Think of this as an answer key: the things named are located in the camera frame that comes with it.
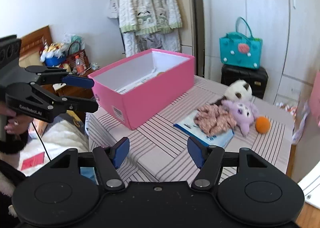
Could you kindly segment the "person's left hand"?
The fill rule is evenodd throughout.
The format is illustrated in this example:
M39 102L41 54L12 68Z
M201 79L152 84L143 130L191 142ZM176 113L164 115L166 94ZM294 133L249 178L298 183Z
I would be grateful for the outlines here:
M8 123L4 126L4 130L8 134L20 135L26 132L33 118L26 115L16 115L16 112L1 102L1 115L8 116Z

